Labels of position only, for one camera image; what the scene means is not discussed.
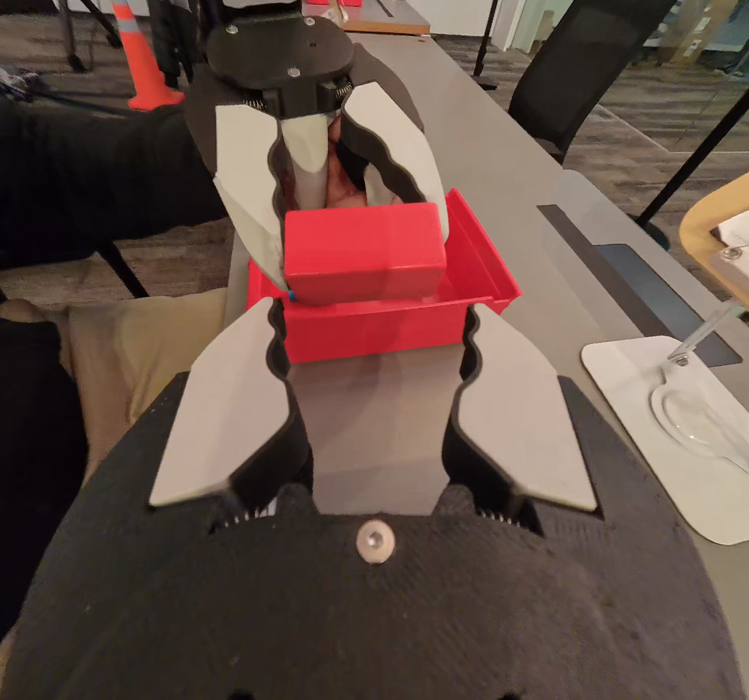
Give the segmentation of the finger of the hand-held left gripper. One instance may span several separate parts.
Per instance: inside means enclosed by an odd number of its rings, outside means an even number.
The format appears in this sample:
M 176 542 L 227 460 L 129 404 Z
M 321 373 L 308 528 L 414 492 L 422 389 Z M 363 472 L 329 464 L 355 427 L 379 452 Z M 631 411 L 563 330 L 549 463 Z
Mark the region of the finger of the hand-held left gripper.
M 273 160 L 283 148 L 275 117 L 246 104 L 215 108 L 213 182 L 242 244 L 261 272 L 286 292 L 282 184 Z
M 444 185 L 421 128 L 377 82 L 353 87 L 340 112 L 339 160 L 371 207 L 427 202 L 449 237 Z

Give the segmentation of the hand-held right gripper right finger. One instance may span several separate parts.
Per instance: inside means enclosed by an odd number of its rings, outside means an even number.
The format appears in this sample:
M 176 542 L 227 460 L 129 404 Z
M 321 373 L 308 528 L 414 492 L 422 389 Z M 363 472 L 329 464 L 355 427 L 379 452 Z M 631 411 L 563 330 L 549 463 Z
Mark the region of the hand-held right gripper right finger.
M 466 312 L 460 378 L 442 463 L 479 513 L 533 516 L 537 502 L 597 510 L 557 370 L 487 305 Z

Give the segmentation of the red rectangular block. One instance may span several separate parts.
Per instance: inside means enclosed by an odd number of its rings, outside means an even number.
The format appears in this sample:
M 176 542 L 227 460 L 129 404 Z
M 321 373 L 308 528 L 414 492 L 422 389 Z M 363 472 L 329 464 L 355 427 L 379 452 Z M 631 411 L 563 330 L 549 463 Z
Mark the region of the red rectangular block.
M 434 204 L 293 211 L 284 274 L 303 305 L 424 299 L 446 271 Z

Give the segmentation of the red plastic bin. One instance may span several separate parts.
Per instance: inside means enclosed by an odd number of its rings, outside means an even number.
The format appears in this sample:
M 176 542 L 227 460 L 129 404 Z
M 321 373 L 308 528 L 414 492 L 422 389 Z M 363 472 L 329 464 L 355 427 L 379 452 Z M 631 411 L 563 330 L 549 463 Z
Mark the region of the red plastic bin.
M 460 343 L 469 306 L 481 303 L 501 314 L 522 291 L 460 191 L 452 189 L 445 201 L 446 271 L 433 296 L 302 305 L 249 260 L 246 309 L 266 297 L 282 300 L 286 354 L 294 365 Z

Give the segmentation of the person's left forearm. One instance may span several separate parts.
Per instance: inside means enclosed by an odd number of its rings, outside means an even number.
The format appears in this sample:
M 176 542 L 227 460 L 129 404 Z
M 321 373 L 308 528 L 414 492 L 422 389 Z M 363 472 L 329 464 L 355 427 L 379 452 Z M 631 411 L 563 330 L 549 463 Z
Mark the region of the person's left forearm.
M 103 117 L 2 97 L 2 270 L 227 216 L 181 106 Z

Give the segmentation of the person's khaki trousers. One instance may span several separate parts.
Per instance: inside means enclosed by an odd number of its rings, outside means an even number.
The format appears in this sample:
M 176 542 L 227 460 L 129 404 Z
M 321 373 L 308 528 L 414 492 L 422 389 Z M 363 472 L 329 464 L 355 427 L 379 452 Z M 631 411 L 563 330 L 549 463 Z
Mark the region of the person's khaki trousers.
M 60 312 L 24 299 L 2 303 L 2 368 L 32 359 L 76 389 L 88 455 L 85 484 L 169 382 L 190 370 L 220 331 L 227 289 L 182 296 L 70 305 Z

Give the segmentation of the light wood table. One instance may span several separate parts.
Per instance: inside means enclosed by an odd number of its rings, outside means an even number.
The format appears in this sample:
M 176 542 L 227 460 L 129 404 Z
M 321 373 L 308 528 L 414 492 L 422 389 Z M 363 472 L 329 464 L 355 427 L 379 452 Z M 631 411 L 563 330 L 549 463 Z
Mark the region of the light wood table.
M 430 24 L 405 0 L 362 0 L 346 7 L 348 20 L 340 28 L 349 33 L 430 36 Z

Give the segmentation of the orange traffic cone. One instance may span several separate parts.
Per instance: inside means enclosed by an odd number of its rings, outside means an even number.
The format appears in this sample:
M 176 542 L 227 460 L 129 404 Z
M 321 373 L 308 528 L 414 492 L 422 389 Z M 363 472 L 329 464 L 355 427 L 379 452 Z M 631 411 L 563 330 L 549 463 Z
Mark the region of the orange traffic cone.
M 127 0 L 111 0 L 112 9 L 136 95 L 128 106 L 136 111 L 151 112 L 162 106 L 174 106 L 184 100 L 184 95 L 165 83 L 153 51 L 141 32 L 136 17 Z

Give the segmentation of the black metal leg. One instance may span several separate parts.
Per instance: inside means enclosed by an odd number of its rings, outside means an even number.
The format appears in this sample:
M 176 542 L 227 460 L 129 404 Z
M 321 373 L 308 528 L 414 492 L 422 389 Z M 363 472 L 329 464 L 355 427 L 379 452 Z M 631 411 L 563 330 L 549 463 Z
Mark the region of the black metal leg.
M 145 299 L 149 293 L 140 282 L 134 271 L 126 263 L 116 244 L 112 241 L 98 243 L 97 253 L 117 275 L 121 283 L 134 299 Z

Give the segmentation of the black mesh office chair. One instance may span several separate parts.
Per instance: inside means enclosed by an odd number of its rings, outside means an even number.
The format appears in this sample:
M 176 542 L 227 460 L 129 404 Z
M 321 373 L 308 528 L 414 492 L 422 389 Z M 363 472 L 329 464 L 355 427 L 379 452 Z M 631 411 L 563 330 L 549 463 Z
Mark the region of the black mesh office chair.
M 573 0 L 522 74 L 510 117 L 562 165 L 604 96 L 677 0 Z

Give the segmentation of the round wooden tray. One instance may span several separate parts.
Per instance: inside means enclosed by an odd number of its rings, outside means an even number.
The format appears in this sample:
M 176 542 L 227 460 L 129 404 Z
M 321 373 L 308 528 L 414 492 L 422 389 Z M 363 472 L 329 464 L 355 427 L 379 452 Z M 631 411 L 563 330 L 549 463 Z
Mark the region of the round wooden tray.
M 717 227 L 728 218 L 748 211 L 748 175 L 727 183 L 698 201 L 685 215 L 679 227 L 684 250 L 700 269 L 726 293 L 748 308 L 747 287 L 737 282 L 717 261 L 722 244 Z

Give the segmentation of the white printed paper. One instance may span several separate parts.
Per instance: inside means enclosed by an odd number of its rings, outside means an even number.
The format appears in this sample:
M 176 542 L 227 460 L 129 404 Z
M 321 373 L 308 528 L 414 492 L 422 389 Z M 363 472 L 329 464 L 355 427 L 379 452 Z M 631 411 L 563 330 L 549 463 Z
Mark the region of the white printed paper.
M 717 227 L 717 237 L 722 247 L 717 261 L 737 282 L 748 281 L 748 211 L 726 219 Z

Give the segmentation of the black slanted pole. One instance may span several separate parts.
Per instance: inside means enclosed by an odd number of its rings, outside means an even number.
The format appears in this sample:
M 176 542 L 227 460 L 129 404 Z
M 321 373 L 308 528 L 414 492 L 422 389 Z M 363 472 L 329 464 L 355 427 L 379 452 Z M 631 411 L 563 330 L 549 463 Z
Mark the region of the black slanted pole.
M 715 128 L 700 142 L 646 208 L 636 216 L 630 215 L 632 221 L 665 251 L 670 250 L 669 238 L 660 227 L 653 223 L 652 219 L 747 114 L 747 111 L 748 89 L 721 118 Z

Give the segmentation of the cardboard box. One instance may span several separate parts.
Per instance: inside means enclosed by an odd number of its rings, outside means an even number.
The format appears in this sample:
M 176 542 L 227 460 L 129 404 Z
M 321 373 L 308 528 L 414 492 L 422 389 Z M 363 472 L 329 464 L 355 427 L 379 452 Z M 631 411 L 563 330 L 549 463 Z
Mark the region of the cardboard box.
M 676 40 L 669 63 L 687 67 L 696 62 L 739 0 L 686 0 L 673 26 Z

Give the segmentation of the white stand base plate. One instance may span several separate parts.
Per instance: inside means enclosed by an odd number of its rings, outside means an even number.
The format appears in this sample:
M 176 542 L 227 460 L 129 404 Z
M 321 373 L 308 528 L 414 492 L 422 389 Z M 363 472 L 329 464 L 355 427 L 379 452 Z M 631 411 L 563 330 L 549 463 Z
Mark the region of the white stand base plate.
M 581 358 L 687 524 L 715 544 L 746 543 L 748 473 L 688 451 L 651 411 L 650 394 L 663 378 L 660 364 L 675 347 L 676 339 L 666 336 L 618 340 L 585 346 Z M 720 381 L 696 353 L 693 358 Z

